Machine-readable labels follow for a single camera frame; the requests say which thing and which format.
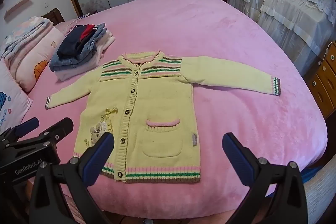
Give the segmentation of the navy red folded garment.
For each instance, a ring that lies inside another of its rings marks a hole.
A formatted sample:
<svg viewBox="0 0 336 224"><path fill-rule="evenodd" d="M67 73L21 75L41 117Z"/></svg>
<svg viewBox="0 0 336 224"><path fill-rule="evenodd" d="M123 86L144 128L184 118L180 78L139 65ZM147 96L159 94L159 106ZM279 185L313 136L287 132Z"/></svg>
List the navy red folded garment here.
<svg viewBox="0 0 336 224"><path fill-rule="evenodd" d="M94 24L76 26L63 40L57 55L60 60L75 58L78 59L85 44L97 31Z"/></svg>

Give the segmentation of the yellow wooden drawer cabinet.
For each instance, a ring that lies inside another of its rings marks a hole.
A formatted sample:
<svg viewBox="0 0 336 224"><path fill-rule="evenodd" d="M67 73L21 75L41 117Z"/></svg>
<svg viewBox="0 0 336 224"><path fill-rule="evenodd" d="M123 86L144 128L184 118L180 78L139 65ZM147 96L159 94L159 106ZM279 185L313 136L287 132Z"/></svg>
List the yellow wooden drawer cabinet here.
<svg viewBox="0 0 336 224"><path fill-rule="evenodd" d="M307 83L325 119L335 112L335 52L335 42L331 42L323 60L318 63L317 72Z"/></svg>

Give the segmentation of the folded pale pink garment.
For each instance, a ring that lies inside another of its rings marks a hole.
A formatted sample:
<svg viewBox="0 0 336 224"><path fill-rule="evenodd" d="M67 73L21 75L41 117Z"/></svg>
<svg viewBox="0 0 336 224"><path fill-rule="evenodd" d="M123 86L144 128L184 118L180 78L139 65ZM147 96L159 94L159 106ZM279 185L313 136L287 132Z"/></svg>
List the folded pale pink garment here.
<svg viewBox="0 0 336 224"><path fill-rule="evenodd" d="M87 61L76 65L76 67L74 68L56 71L56 77L60 81L65 81L76 75L80 75L82 73L95 69L96 67L98 67L100 60L104 56L104 53L106 52L108 47L115 41L115 39L116 38L113 36L112 32L106 30L105 34L96 42L97 50L94 51L94 54Z"/></svg>

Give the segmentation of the pink pillow with orange print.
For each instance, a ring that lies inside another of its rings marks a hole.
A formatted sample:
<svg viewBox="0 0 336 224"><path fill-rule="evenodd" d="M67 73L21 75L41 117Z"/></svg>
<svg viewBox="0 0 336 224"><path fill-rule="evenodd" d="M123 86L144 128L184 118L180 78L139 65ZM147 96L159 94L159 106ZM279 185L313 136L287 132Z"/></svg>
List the pink pillow with orange print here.
<svg viewBox="0 0 336 224"><path fill-rule="evenodd" d="M26 93L33 89L63 40L64 35L53 27L35 46L24 46L10 62L11 75Z"/></svg>

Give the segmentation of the lace-covered sofa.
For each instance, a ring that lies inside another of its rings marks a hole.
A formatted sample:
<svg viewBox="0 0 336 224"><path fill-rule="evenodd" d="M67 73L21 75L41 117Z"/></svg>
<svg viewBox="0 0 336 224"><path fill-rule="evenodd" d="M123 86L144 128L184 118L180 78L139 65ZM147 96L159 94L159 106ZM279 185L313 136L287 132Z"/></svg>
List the lace-covered sofa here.
<svg viewBox="0 0 336 224"><path fill-rule="evenodd" d="M228 0L256 22L305 75L335 40L335 0Z"/></svg>

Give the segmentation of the folded blue jeans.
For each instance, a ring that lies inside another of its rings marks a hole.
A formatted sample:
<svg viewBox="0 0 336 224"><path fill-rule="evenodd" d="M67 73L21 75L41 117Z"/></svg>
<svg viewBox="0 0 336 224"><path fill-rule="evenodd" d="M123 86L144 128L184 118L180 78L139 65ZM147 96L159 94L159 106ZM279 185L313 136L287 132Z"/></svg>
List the folded blue jeans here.
<svg viewBox="0 0 336 224"><path fill-rule="evenodd" d="M74 69L90 61L97 52L96 43L106 31L105 23L75 26L52 56L50 70L58 72Z"/></svg>

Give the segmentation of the yellow knitted striped cardigan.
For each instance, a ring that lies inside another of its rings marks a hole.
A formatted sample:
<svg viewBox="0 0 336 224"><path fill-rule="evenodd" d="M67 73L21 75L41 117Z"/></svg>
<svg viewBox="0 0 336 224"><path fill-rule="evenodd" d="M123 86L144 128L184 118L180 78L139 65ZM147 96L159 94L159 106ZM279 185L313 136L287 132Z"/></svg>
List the yellow knitted striped cardigan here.
<svg viewBox="0 0 336 224"><path fill-rule="evenodd" d="M193 184L201 179L196 84L281 94L277 77L249 65L158 51L123 54L49 96L45 107L88 98L74 154L112 133L114 149L103 175L128 183Z"/></svg>

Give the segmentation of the pink wall shelf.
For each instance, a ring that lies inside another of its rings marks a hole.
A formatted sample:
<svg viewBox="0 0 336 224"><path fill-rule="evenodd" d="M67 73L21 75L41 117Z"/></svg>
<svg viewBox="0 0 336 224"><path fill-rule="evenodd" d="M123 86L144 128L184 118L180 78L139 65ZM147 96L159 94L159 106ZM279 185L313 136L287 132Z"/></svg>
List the pink wall shelf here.
<svg viewBox="0 0 336 224"><path fill-rule="evenodd" d="M20 0L15 5L12 5L11 8L7 9L3 18L6 19L8 16L10 16L13 12L15 12L17 9L25 5L30 0Z"/></svg>

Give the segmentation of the dark wooden headboard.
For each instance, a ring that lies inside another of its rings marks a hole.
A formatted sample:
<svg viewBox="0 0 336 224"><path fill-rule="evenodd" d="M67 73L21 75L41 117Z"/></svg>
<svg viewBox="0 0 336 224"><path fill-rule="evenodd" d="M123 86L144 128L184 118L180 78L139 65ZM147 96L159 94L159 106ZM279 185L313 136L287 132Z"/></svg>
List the dark wooden headboard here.
<svg viewBox="0 0 336 224"><path fill-rule="evenodd" d="M59 11L59 9L54 8L45 15L42 15L43 18L50 20L53 23L53 26L58 25L59 23L64 22L64 18Z"/></svg>

